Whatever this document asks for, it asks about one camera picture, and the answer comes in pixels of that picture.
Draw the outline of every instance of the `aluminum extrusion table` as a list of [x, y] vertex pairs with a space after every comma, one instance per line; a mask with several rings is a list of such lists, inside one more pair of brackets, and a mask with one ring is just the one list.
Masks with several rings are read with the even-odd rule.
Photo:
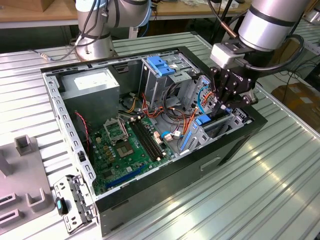
[[320, 54], [320, 25], [313, 25], [301, 19], [294, 33], [303, 37], [306, 49], [315, 55]]
[[[211, 46], [191, 33], [114, 41], [119, 55], [187, 46], [209, 66]], [[64, 55], [69, 47], [40, 49]], [[39, 69], [47, 63], [22, 51], [0, 54], [0, 144], [36, 137], [49, 184], [75, 168], [55, 121]], [[107, 236], [126, 239], [314, 239], [320, 231], [320, 136], [257, 87], [254, 107], [268, 120], [234, 158]], [[99, 239], [91, 223], [68, 236], [57, 209], [0, 239]]]

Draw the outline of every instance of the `red cable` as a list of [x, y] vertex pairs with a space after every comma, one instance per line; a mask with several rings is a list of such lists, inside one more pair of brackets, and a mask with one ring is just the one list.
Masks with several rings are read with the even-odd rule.
[[88, 134], [88, 128], [87, 128], [87, 124], [86, 124], [86, 121], [85, 119], [77, 112], [75, 112], [75, 114], [81, 118], [83, 124], [84, 124], [84, 128], [85, 128], [85, 137], [86, 137], [86, 145], [87, 145], [87, 148], [88, 148], [88, 154], [89, 154], [89, 134]]

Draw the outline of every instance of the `black cable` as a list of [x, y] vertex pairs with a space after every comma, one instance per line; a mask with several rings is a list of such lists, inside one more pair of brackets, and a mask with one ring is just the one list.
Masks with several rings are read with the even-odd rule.
[[[222, 0], [221, 0], [221, 2], [220, 2], [220, 5], [219, 5], [219, 10], [218, 10], [218, 16], [219, 16], [219, 14], [220, 14], [220, 10], [221, 10], [221, 4], [222, 4]], [[213, 31], [212, 31], [212, 35], [211, 35], [211, 37], [210, 37], [210, 39], [212, 39], [212, 40], [214, 40], [214, 36], [216, 36], [216, 34], [217, 34], [217, 32], [219, 31], [219, 29], [220, 29], [220, 23], [219, 22], [217, 22], [217, 21], [215, 21], [214, 22], [214, 27], [213, 27]]]
[[84, 25], [83, 25], [83, 31], [82, 31], [83, 33], [85, 33], [85, 31], [86, 31], [86, 27], [88, 25], [89, 19], [91, 18], [91, 15], [92, 15], [94, 9], [95, 9], [96, 3], [97, 3], [97, 0], [94, 0], [93, 4], [91, 6], [91, 9], [90, 9], [90, 11], [88, 13], [88, 16], [85, 19], [85, 22], [84, 22]]
[[227, 13], [229, 11], [229, 8], [231, 6], [231, 3], [232, 3], [233, 0], [228, 0], [228, 2], [226, 3], [225, 5], [225, 8], [224, 8], [224, 11], [222, 13], [222, 16], [221, 16], [221, 20], [224, 21], [226, 16], [227, 16]]
[[101, 38], [101, 35], [102, 35], [103, 31], [104, 31], [104, 26], [105, 26], [105, 24], [102, 25], [101, 31], [100, 31], [99, 35], [96, 37], [96, 39], [92, 40], [91, 42], [85, 43], [85, 44], [78, 44], [76, 47], [89, 46], [89, 45], [95, 43], [96, 41], [98, 41]]
[[234, 16], [233, 18], [230, 19], [230, 21], [228, 22], [228, 25], [230, 26], [234, 21], [236, 21], [237, 19], [241, 18], [242, 16], [246, 15], [248, 12], [248, 9], [241, 12], [240, 14], [238, 14], [237, 16]]
[[98, 23], [98, 16], [99, 16], [99, 7], [100, 7], [100, 2], [101, 0], [98, 0], [98, 5], [96, 7], [96, 15], [95, 15], [95, 19], [94, 19], [94, 24], [93, 26], [85, 33], [85, 28], [83, 29], [83, 37], [85, 38], [86, 36], [88, 36], [88, 34], [93, 30], [95, 29], [95, 27], [97, 26], [97, 23]]
[[219, 15], [217, 14], [216, 10], [214, 9], [214, 6], [212, 6], [211, 1], [210, 1], [210, 0], [206, 0], [206, 1], [207, 1], [208, 5], [209, 5], [211, 11], [213, 12], [213, 14], [215, 15], [215, 17], [217, 18], [217, 20], [222, 24], [223, 21], [220, 19]]
[[[84, 25], [83, 25], [83, 32], [85, 32], [85, 30], [86, 30], [86, 27], [87, 27], [87, 25], [88, 25], [88, 22], [89, 22], [89, 19], [90, 19], [90, 17], [91, 17], [91, 15], [92, 15], [92, 13], [93, 13], [93, 11], [94, 11], [94, 8], [95, 8], [95, 6], [96, 6], [96, 2], [97, 2], [97, 0], [94, 0], [93, 1], [93, 4], [92, 4], [92, 6], [91, 6], [91, 9], [90, 9], [90, 11], [89, 11], [89, 14], [88, 14], [88, 16], [86, 17], [86, 19], [85, 19], [85, 22], [84, 22]], [[32, 52], [34, 52], [34, 53], [37, 53], [37, 54], [39, 54], [42, 58], [44, 58], [44, 59], [47, 59], [47, 60], [50, 60], [50, 61], [52, 61], [52, 62], [58, 62], [58, 61], [62, 61], [62, 60], [64, 60], [65, 58], [67, 58], [75, 49], [76, 49], [76, 47], [77, 47], [77, 45], [74, 45], [72, 48], [71, 48], [71, 50], [66, 54], [66, 55], [64, 55], [64, 56], [62, 56], [61, 58], [58, 58], [58, 59], [53, 59], [52, 57], [50, 57], [50, 56], [48, 56], [48, 55], [46, 55], [46, 54], [44, 54], [44, 53], [41, 53], [41, 52], [38, 52], [38, 51], [36, 51], [36, 50], [31, 50]]]
[[264, 86], [262, 86], [262, 84], [260, 82], [256, 81], [256, 83], [259, 84], [262, 88], [264, 88]]
[[305, 14], [305, 12], [303, 12], [303, 13], [301, 14], [301, 16], [299, 17], [299, 20], [296, 21], [296, 23], [294, 24], [293, 28], [291, 29], [291, 31], [289, 32], [288, 35], [294, 34], [294, 32], [295, 32], [295, 30], [297, 29], [297, 27], [298, 27], [298, 25], [299, 25], [299, 23], [300, 23], [300, 21], [301, 21], [301, 19], [302, 19], [302, 17], [303, 17], [304, 14]]
[[[313, 60], [314, 58], [319, 57], [319, 56], [320, 56], [320, 54], [319, 54], [319, 55], [316, 55], [316, 56], [314, 56], [314, 57], [312, 57], [312, 58], [310, 58], [310, 59], [308, 59], [308, 60], [305, 60], [304, 62], [302, 62], [301, 64], [299, 64], [299, 65], [294, 69], [294, 72], [296, 72], [296, 71], [298, 70], [298, 68], [300, 68], [300, 67], [301, 67], [302, 65], [304, 65], [305, 63], [307, 63], [307, 62], [309, 62], [309, 61], [311, 61], [311, 60]], [[289, 82], [290, 82], [291, 77], [292, 77], [292, 75], [289, 77], [289, 79], [288, 79], [288, 81], [286, 82], [286, 85], [285, 85], [284, 94], [283, 94], [283, 98], [282, 98], [282, 101], [281, 101], [283, 104], [284, 104], [284, 101], [285, 101], [285, 99], [286, 99], [287, 90], [288, 90], [288, 85], [289, 85]]]
[[274, 65], [274, 66], [257, 67], [257, 66], [252, 66], [248, 62], [243, 62], [242, 59], [237, 59], [236, 58], [235, 61], [241, 67], [245, 67], [248, 70], [257, 71], [257, 72], [269, 72], [269, 71], [278, 70], [280, 68], [284, 68], [285, 66], [287, 66], [290, 63], [292, 63], [293, 61], [295, 61], [300, 56], [300, 54], [304, 50], [304, 44], [305, 44], [305, 40], [300, 35], [293, 34], [291, 36], [288, 36], [288, 38], [289, 39], [292, 39], [292, 38], [293, 39], [297, 39], [299, 41], [300, 48], [298, 50], [296, 50], [295, 53], [293, 54], [293, 56], [290, 59], [288, 59], [287, 61], [285, 61], [285, 62], [282, 62], [282, 63]]

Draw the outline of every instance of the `black plastic part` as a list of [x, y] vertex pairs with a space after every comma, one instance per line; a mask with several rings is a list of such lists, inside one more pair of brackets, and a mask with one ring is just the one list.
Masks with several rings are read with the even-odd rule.
[[58, 213], [60, 216], [65, 215], [69, 212], [66, 201], [63, 197], [62, 198], [57, 197], [55, 199], [55, 205], [56, 205], [56, 208], [58, 209]]
[[81, 163], [86, 160], [86, 156], [83, 151], [78, 152], [78, 157]]

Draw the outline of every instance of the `cardboard box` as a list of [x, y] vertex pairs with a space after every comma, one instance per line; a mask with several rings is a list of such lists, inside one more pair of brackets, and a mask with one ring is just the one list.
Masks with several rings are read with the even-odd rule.
[[44, 12], [55, 0], [0, 0], [0, 5]]
[[[280, 102], [284, 98], [285, 85], [272, 91]], [[310, 127], [320, 133], [320, 93], [303, 83], [289, 84], [283, 103]]]

